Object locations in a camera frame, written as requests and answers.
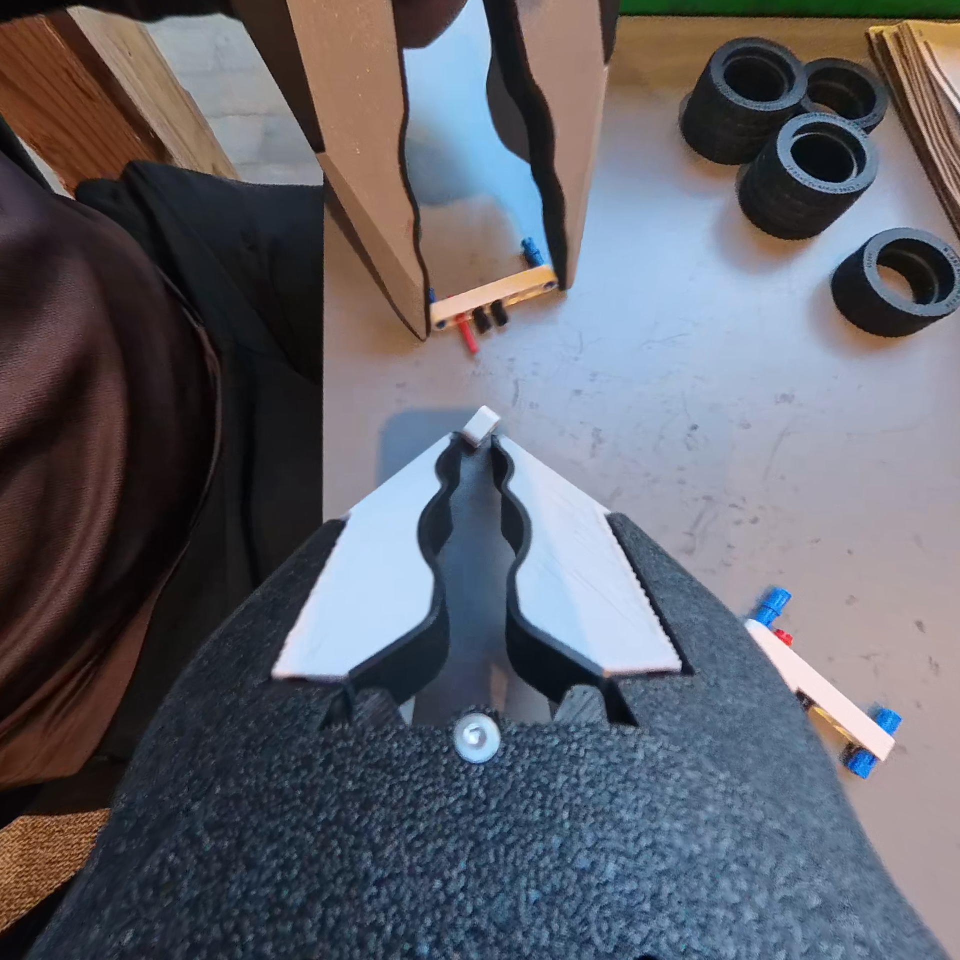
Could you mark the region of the grey desk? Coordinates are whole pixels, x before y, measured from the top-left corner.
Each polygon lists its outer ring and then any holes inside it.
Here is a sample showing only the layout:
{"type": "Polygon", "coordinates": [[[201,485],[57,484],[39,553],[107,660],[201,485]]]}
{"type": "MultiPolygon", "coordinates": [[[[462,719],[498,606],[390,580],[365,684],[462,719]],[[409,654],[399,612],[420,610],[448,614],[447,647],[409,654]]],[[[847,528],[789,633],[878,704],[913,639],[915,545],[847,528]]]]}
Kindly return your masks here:
{"type": "Polygon", "coordinates": [[[338,517],[486,404],[508,435],[627,514],[729,608],[767,587],[799,653],[903,717],[844,774],[901,891],[958,958],[958,318],[874,338],[834,308],[837,264],[894,227],[954,242],[896,114],[873,186],[824,234],[775,240],[737,170],[689,151],[681,103],[736,37],[865,62],[859,19],[634,18],[609,64],[579,268],[471,357],[418,343],[325,212],[323,511],[338,517]]]}

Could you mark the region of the wooden plank frame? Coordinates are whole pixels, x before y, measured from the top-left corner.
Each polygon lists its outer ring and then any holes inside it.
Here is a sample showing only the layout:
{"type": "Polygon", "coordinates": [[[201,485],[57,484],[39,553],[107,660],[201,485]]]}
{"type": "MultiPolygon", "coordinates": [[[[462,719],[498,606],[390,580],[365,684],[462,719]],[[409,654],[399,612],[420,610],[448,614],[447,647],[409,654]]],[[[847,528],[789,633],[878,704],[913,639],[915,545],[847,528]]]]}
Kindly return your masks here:
{"type": "Polygon", "coordinates": [[[131,162],[238,178],[149,31],[113,13],[74,6],[3,24],[1,113],[13,146],[65,195],[131,162]]]}

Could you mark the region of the white small connector piece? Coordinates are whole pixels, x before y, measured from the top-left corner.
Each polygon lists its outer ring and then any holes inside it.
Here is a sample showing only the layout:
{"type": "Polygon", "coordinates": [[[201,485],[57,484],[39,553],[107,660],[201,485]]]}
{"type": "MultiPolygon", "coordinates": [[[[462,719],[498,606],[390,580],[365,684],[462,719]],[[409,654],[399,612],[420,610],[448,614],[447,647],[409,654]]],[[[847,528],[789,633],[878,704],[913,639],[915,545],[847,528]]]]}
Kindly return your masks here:
{"type": "Polygon", "coordinates": [[[500,425],[500,415],[487,405],[481,405],[460,431],[462,440],[471,450],[479,450],[500,425]]]}

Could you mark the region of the white holed brick beam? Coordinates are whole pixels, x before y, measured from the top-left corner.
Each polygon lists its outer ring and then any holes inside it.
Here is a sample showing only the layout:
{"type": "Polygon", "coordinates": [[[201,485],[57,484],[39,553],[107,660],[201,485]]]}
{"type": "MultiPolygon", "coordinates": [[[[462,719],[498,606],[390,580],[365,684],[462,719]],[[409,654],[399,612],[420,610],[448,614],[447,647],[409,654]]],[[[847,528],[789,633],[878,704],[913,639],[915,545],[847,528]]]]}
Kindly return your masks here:
{"type": "Polygon", "coordinates": [[[552,267],[535,266],[428,304],[431,330],[442,330],[461,315],[499,302],[507,307],[559,288],[552,267]]]}

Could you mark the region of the green plastic bin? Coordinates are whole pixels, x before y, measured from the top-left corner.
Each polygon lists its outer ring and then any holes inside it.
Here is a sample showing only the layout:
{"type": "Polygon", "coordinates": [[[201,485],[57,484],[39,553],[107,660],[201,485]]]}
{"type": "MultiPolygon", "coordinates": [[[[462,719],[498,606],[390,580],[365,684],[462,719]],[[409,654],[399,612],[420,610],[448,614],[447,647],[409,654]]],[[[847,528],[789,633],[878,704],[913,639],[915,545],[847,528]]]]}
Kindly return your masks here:
{"type": "Polygon", "coordinates": [[[621,1],[622,16],[957,19],[958,1],[621,1]]]}

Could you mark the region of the person's left hand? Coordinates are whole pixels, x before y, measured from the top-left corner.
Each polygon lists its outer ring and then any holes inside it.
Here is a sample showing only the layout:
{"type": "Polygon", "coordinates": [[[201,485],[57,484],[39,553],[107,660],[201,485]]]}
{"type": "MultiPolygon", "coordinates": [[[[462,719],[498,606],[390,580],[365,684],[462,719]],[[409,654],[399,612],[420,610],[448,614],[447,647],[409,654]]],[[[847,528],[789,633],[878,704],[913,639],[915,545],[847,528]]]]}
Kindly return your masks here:
{"type": "Polygon", "coordinates": [[[467,1],[392,1],[398,47],[426,48],[450,28],[466,4],[467,1]]]}

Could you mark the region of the person's torso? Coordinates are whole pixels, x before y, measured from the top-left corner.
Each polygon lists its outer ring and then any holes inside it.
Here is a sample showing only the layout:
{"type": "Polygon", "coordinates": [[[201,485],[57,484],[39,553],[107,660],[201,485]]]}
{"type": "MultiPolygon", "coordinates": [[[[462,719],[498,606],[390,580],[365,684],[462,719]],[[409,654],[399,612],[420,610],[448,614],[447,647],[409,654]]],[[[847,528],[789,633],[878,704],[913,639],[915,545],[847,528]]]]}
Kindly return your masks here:
{"type": "Polygon", "coordinates": [[[109,788],[2,958],[278,958],[319,917],[267,794],[337,697],[271,678],[346,526],[325,193],[135,162],[66,198],[2,153],[2,797],[30,794],[3,828],[109,788]]]}

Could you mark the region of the black rubber toy tyre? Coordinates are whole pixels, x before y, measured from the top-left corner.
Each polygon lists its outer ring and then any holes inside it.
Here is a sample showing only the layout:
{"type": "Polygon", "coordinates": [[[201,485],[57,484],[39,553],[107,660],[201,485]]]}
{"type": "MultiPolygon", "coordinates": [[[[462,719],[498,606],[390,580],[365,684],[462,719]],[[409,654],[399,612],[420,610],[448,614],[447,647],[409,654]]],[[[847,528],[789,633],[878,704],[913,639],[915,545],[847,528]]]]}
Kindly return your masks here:
{"type": "Polygon", "coordinates": [[[880,155],[853,122],[822,112],[789,119],[747,166],[737,197],[763,233],[810,239],[835,223],[874,183],[880,155]]]}
{"type": "Polygon", "coordinates": [[[906,337],[958,310],[958,253],[928,231],[887,229],[839,264],[830,291],[839,312],[858,330],[906,337]]]}
{"type": "Polygon", "coordinates": [[[807,87],[799,103],[803,113],[829,113],[845,118],[869,134],[882,123],[889,106],[886,87],[860,63],[822,57],[804,66],[807,87]]]}
{"type": "Polygon", "coordinates": [[[679,128],[703,158],[741,165],[798,113],[807,91],[806,68],[788,48],[761,37],[735,38],[703,67],[679,128]]]}

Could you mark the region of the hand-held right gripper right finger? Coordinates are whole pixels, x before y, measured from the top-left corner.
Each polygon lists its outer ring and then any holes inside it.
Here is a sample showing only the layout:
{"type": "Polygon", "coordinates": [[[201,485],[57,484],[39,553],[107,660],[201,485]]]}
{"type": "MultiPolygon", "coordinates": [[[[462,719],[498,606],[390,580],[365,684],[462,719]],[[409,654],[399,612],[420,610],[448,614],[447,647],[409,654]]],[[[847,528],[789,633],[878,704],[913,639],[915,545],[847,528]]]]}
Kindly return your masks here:
{"type": "Polygon", "coordinates": [[[593,690],[635,726],[620,684],[683,672],[683,657],[611,525],[610,511],[518,443],[490,445],[501,534],[513,552],[505,637],[513,671],[560,706],[593,690]]]}

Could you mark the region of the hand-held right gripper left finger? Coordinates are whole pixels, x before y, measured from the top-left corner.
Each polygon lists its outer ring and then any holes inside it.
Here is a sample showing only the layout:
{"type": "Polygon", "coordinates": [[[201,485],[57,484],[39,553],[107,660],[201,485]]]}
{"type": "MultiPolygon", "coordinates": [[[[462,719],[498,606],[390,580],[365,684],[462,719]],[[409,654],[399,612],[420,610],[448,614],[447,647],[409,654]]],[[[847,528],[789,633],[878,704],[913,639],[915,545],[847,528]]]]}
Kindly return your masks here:
{"type": "Polygon", "coordinates": [[[350,510],[271,678],[384,690],[402,706],[439,675],[450,653],[439,556],[464,448],[459,433],[441,437],[350,510]]]}

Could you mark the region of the white beam assembly with pins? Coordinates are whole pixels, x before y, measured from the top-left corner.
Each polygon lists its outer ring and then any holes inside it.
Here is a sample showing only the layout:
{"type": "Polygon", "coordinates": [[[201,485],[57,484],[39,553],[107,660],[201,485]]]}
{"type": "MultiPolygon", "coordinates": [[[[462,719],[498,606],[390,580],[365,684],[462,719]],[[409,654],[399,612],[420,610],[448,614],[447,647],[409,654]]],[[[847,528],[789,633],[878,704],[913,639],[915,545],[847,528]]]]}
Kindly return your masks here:
{"type": "Polygon", "coordinates": [[[861,708],[795,652],[793,636],[775,625],[791,597],[781,586],[769,587],[743,625],[803,710],[820,716],[844,739],[846,771],[867,781],[893,752],[903,717],[885,706],[861,708]]]}

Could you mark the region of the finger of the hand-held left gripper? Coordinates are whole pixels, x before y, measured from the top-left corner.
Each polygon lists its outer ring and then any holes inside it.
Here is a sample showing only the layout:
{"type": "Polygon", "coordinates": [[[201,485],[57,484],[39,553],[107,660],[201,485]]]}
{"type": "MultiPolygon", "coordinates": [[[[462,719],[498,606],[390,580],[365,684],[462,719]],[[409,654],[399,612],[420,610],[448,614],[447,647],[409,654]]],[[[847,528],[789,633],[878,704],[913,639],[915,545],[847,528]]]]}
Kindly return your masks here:
{"type": "Polygon", "coordinates": [[[394,312],[426,341],[428,276],[404,157],[409,101],[393,3],[286,5],[318,120],[324,177],[394,312]]]}
{"type": "Polygon", "coordinates": [[[581,253],[611,59],[611,2],[486,1],[486,97],[503,144],[528,162],[558,287],[581,253]]]}

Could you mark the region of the open instruction booklet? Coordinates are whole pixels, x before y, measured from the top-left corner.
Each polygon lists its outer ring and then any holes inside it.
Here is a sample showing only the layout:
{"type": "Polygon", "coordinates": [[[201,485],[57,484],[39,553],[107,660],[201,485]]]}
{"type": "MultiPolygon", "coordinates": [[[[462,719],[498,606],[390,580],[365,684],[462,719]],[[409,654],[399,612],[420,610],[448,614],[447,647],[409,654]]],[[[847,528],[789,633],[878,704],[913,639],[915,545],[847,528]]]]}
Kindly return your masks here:
{"type": "Polygon", "coordinates": [[[959,232],[959,24],[870,26],[867,41],[918,160],[959,232]]]}

